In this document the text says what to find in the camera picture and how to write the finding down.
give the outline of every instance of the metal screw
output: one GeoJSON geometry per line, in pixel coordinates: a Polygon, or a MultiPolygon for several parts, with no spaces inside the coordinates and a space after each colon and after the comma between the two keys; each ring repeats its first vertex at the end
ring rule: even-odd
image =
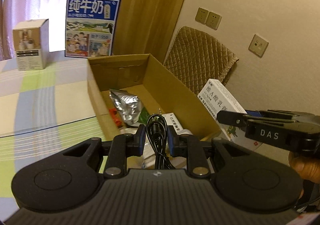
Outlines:
{"type": "Polygon", "coordinates": [[[209,173],[209,170],[205,167],[196,167],[192,170],[192,172],[196,175],[206,175],[209,173]]]}
{"type": "Polygon", "coordinates": [[[121,169],[119,167],[109,167],[105,170],[105,173],[108,175],[118,175],[121,174],[121,169]]]}

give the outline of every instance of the table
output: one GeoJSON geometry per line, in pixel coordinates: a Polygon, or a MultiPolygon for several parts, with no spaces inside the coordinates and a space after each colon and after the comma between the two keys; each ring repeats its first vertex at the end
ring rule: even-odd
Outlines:
{"type": "Polygon", "coordinates": [[[0,220],[18,206],[11,180],[21,168],[103,133],[87,93],[87,61],[49,54],[44,70],[0,61],[0,220]]]}

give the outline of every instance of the open cardboard box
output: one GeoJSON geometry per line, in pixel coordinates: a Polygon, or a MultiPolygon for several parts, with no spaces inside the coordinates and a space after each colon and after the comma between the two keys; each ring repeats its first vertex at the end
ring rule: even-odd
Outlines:
{"type": "Polygon", "coordinates": [[[197,96],[150,54],[88,58],[88,93],[106,140],[120,132],[109,108],[109,89],[137,95],[149,114],[174,113],[183,128],[206,137],[220,128],[197,96]]]}

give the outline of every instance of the power outlet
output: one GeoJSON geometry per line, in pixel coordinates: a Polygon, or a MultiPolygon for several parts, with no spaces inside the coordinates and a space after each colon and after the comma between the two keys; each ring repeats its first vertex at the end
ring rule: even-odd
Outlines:
{"type": "Polygon", "coordinates": [[[208,15],[207,21],[205,22],[205,25],[209,26],[212,29],[217,30],[221,22],[221,18],[222,18],[221,15],[216,14],[214,12],[210,12],[208,15]]]}
{"type": "Polygon", "coordinates": [[[205,20],[207,20],[208,14],[209,14],[208,10],[205,10],[199,7],[195,20],[200,23],[205,23],[205,20]]]}
{"type": "Polygon", "coordinates": [[[249,51],[252,51],[259,57],[262,57],[268,47],[268,44],[269,43],[266,40],[255,34],[249,45],[249,51]]]}

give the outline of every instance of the white product box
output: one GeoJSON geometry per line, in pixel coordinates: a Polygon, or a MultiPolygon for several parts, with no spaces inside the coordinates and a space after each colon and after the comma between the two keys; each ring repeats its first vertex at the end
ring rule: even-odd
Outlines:
{"type": "Polygon", "coordinates": [[[178,133],[179,131],[183,130],[180,122],[178,121],[176,115],[174,113],[163,114],[162,115],[167,122],[168,126],[173,126],[175,131],[178,133]]]}
{"type": "MultiPolygon", "coordinates": [[[[217,79],[209,79],[203,89],[198,94],[198,98],[206,107],[208,112],[217,121],[217,113],[220,110],[228,110],[233,112],[245,113],[244,108],[237,102],[231,93],[217,79]]],[[[238,127],[220,124],[220,137],[228,139],[242,147],[254,151],[261,143],[246,138],[245,132],[238,127]]]]}
{"type": "Polygon", "coordinates": [[[18,70],[43,70],[49,53],[49,19],[20,22],[12,33],[18,70]]]}

